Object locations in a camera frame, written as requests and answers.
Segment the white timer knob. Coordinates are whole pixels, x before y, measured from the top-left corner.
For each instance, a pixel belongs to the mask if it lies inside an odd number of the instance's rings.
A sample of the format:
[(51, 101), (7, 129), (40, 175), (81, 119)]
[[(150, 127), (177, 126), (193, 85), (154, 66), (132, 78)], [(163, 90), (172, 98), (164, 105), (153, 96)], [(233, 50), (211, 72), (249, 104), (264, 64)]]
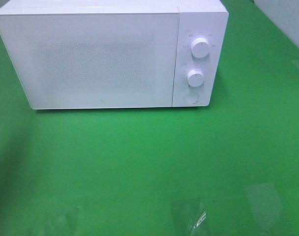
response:
[(204, 84), (204, 80), (204, 73), (199, 69), (193, 69), (187, 73), (187, 82), (190, 87), (199, 87)]

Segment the upper white power knob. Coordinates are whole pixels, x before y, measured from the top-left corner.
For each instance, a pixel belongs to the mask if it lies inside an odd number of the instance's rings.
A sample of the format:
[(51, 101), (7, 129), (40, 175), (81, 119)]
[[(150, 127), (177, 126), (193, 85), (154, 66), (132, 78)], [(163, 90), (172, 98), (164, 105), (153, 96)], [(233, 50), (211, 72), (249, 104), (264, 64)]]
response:
[(210, 53), (211, 44), (207, 37), (199, 36), (190, 43), (190, 50), (193, 57), (201, 59)]

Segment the white microwave door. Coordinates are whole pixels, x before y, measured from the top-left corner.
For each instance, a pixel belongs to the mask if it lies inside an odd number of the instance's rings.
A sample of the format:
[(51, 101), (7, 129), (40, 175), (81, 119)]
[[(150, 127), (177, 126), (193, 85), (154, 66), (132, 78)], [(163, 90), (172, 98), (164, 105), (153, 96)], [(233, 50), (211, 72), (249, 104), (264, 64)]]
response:
[(33, 109), (169, 107), (178, 14), (0, 15)]

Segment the white microwave oven body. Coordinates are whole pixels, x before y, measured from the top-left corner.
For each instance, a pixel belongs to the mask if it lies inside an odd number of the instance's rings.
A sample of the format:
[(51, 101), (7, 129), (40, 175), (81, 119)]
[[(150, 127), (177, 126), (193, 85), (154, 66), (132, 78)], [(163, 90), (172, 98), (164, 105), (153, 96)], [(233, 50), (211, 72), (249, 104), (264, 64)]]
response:
[[(0, 8), (0, 15), (169, 13), (178, 14), (173, 95), (169, 107), (207, 106), (229, 17), (218, 0), (11, 0)], [(210, 53), (197, 59), (191, 54), (190, 43), (202, 35), (210, 41)], [(196, 88), (187, 82), (187, 73), (193, 69), (201, 70), (205, 76), (204, 84)], [(189, 92), (198, 93), (196, 104), (184, 101)]]

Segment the round white door button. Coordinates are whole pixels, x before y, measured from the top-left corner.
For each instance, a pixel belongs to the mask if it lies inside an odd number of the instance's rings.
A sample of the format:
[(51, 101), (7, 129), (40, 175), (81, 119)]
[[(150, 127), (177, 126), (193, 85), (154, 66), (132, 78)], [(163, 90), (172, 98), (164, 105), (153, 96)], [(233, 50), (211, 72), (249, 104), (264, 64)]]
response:
[(198, 99), (199, 95), (196, 92), (189, 92), (184, 96), (184, 101), (188, 104), (196, 104)]

